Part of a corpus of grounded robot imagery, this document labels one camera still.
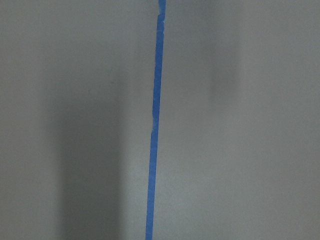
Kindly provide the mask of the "blue tape line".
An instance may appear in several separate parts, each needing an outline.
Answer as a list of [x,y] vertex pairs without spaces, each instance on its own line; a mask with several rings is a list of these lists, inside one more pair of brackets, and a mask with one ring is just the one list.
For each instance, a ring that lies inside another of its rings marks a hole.
[[152,129],[150,133],[148,184],[147,184],[147,201],[146,201],[146,221],[145,221],[145,239],[146,240],[153,239],[166,5],[167,5],[166,0],[158,1],[153,95],[152,95]]

